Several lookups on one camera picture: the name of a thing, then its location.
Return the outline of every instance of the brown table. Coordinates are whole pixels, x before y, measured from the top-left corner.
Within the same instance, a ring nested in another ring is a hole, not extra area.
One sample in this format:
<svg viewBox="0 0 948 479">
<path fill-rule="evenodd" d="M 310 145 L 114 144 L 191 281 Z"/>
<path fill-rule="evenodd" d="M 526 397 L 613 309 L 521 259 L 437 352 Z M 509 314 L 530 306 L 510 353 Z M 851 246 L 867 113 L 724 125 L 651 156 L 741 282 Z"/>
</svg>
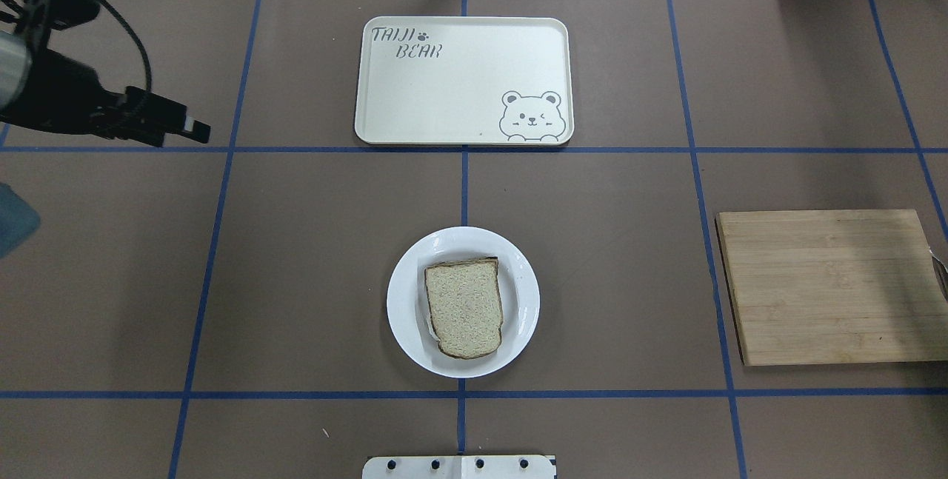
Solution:
<svg viewBox="0 0 948 479">
<path fill-rule="evenodd" d="M 948 365 L 744 367 L 713 219 L 910 208 L 948 255 L 948 0 L 111 1 L 213 138 L 4 129 L 0 180 L 43 226 L 0 262 L 0 476 L 358 477 L 460 449 L 573 478 L 945 476 Z M 569 27 L 567 147 L 356 138 L 365 21 L 462 13 Z M 114 21 L 52 47 L 140 84 Z M 385 317 L 402 252 L 461 224 L 542 296 L 524 353 L 467 382 Z"/>
</svg>

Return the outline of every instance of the bear ear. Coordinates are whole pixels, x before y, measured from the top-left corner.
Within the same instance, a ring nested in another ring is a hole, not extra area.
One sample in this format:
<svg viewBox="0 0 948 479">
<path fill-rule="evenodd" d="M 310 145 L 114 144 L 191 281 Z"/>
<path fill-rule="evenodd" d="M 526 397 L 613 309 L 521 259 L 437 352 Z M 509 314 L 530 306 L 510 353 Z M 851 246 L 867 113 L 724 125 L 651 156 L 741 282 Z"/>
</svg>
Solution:
<svg viewBox="0 0 948 479">
<path fill-rule="evenodd" d="M 519 92 L 511 90 L 507 92 L 507 94 L 504 94 L 504 105 L 512 104 L 514 101 L 517 101 L 520 98 L 522 98 L 522 96 Z"/>
<path fill-rule="evenodd" d="M 556 94 L 555 92 L 544 92 L 541 98 L 544 98 L 544 100 L 551 102 L 551 104 L 554 104 L 557 107 L 559 107 L 559 102 L 561 101 L 559 94 Z"/>
</svg>

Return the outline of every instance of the teal object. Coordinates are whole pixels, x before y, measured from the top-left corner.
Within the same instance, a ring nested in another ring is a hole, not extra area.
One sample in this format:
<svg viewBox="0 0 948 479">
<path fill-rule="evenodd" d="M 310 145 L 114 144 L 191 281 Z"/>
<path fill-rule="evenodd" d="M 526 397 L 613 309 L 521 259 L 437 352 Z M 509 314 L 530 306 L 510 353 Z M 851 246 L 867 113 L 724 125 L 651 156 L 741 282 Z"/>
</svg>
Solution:
<svg viewBox="0 0 948 479">
<path fill-rule="evenodd" d="M 0 259 L 40 227 L 40 215 L 10 185 L 0 183 Z"/>
</svg>

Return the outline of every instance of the round plate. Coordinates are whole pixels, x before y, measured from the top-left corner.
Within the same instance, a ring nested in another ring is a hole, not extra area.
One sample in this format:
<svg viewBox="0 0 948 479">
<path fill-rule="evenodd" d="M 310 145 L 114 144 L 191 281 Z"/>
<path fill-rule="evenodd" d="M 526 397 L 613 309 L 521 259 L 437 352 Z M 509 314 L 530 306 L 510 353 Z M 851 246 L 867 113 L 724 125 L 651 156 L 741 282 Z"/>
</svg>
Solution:
<svg viewBox="0 0 948 479">
<path fill-rule="evenodd" d="M 424 269 L 433 264 L 497 257 L 504 323 L 501 347 L 481 358 L 448 357 L 430 329 Z M 398 345 L 423 368 L 448 378 L 477 378 L 500 370 L 524 351 L 539 318 L 539 286 L 527 258 L 507 239 L 479 228 L 431 233 L 405 252 L 389 282 L 389 325 Z"/>
</svg>

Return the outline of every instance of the white plate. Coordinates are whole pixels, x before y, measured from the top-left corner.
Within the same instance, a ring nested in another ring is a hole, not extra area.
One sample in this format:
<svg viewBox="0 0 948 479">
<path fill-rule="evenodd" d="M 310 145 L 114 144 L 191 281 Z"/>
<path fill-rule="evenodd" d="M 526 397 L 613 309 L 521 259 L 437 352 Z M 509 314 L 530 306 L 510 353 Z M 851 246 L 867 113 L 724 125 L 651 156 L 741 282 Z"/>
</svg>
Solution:
<svg viewBox="0 0 948 479">
<path fill-rule="evenodd" d="M 379 16 L 362 31 L 355 134 L 370 144 L 563 144 L 571 78 L 569 35 L 554 18 Z"/>
<path fill-rule="evenodd" d="M 430 331 L 424 269 L 433 264 L 497 257 L 504 324 L 501 347 L 481 358 L 448 357 Z M 527 258 L 507 239 L 480 228 L 448 228 L 414 243 L 395 265 L 389 282 L 389 325 L 398 345 L 422 367 L 448 378 L 477 378 L 514 360 L 533 336 L 539 318 L 539 286 Z"/>
</svg>

